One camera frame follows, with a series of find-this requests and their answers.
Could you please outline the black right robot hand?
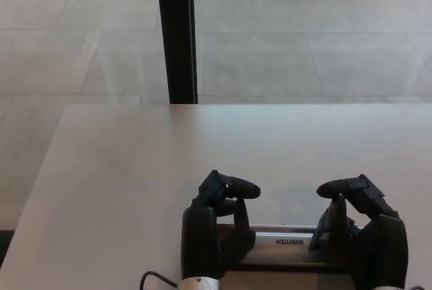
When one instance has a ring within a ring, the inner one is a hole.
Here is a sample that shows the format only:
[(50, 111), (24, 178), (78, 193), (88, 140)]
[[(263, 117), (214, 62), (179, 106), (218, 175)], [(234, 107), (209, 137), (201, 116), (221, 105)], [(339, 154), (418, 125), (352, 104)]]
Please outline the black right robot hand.
[(408, 238), (404, 221), (364, 174), (320, 185), (330, 199), (309, 251), (322, 250), (350, 274), (356, 289), (404, 288)]

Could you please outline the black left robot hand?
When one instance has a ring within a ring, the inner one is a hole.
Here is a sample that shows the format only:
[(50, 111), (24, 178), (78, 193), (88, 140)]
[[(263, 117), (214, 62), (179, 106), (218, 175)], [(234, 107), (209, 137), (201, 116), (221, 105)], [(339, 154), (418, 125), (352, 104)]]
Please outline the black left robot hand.
[(198, 187), (198, 195), (182, 217), (182, 278), (219, 280), (241, 265), (254, 247), (246, 199), (260, 196), (259, 186), (213, 170)]

